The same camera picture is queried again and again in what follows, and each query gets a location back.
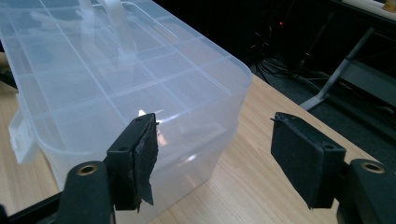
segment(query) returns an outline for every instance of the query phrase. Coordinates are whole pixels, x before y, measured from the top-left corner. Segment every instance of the plastic handle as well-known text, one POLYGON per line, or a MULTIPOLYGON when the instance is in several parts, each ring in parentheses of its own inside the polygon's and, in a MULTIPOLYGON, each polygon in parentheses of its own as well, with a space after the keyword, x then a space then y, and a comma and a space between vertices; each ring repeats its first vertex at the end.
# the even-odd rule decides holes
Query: plastic handle
POLYGON ((120 43, 120 51, 124 54, 134 53, 135 45, 131 29, 120 0, 98 0, 105 8, 111 27, 120 43))
POLYGON ((8 126, 10 142, 14 150, 17 162, 30 163, 35 159, 39 146, 33 137, 30 125, 23 118, 21 109, 18 109, 14 118, 8 126))

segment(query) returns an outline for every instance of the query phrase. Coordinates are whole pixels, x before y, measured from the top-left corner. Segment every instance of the gray floor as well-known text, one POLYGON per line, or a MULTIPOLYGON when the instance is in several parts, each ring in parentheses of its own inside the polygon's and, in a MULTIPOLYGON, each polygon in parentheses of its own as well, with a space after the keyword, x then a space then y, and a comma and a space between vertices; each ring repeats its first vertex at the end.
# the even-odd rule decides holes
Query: gray floor
MULTIPOLYGON (((271 65, 265 66, 271 71, 278 71, 271 65)), ((252 65, 250 69, 263 79, 256 66, 252 65)), ((318 89, 308 81, 313 82, 319 88, 326 81, 323 79, 306 81, 268 73, 264 73, 264 76, 271 86, 296 104, 318 93, 318 89)), ((396 171, 396 122, 393 111, 388 107, 378 106, 343 83, 338 83, 331 89, 329 98, 312 108, 309 113, 396 171)))

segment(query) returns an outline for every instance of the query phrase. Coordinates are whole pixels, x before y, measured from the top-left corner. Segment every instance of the black cable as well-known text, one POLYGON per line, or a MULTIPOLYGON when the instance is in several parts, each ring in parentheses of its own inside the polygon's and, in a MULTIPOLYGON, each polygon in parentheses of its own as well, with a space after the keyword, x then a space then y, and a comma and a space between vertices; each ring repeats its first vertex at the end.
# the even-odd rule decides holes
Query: black cable
POLYGON ((261 78, 268 83, 268 85, 271 85, 270 82, 268 81, 268 79, 265 77, 264 73, 262 72, 262 70, 260 69, 260 67, 258 66, 258 63, 256 63, 256 71, 258 71, 261 75, 261 78))
POLYGON ((275 66, 274 66, 274 68, 278 69, 279 71, 273 72, 273 71, 271 71, 269 68, 267 68, 267 67, 264 65, 264 62, 265 62, 265 60, 261 61, 260 66, 261 66, 261 67, 263 68, 263 70, 265 70, 268 74, 273 75, 274 77, 278 77, 277 75, 287 75, 287 76, 290 76, 290 74, 291 74, 291 72, 290 72, 289 70, 285 69, 285 68, 282 68, 283 70, 279 69, 280 66, 279 66, 279 67, 275 67, 275 66))
POLYGON ((279 59, 277 57, 273 57, 273 58, 267 59, 266 61, 268 61, 270 63, 273 63, 276 66, 282 67, 283 69, 286 69, 285 66, 284 66, 284 64, 286 64, 286 63, 285 63, 285 61, 283 59, 279 59))

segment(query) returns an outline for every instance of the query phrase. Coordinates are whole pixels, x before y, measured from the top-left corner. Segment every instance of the table surface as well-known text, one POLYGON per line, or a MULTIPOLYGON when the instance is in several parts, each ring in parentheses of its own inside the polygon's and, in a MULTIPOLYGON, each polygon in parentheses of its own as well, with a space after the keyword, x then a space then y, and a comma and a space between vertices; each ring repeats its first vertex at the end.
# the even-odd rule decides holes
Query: table surface
MULTIPOLYGON (((58 192, 49 164, 39 153, 17 164, 7 130, 17 91, 0 83, 0 203, 9 215, 58 192)), ((332 209, 309 210, 271 155, 275 112, 302 119, 347 149, 346 161, 372 159, 340 134, 254 77, 231 145, 212 177, 150 223, 336 223, 332 209)))

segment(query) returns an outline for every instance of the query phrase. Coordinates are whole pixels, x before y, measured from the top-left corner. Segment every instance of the plastic storage box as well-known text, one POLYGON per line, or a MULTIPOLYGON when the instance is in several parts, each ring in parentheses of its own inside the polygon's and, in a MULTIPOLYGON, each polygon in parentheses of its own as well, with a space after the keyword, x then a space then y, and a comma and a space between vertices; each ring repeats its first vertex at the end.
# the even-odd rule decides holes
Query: plastic storage box
POLYGON ((17 160, 41 148, 60 188, 75 165, 102 161, 132 119, 156 113, 155 205, 119 213, 128 223, 211 176, 251 81, 244 64, 151 1, 2 0, 0 38, 19 88, 9 125, 17 160))

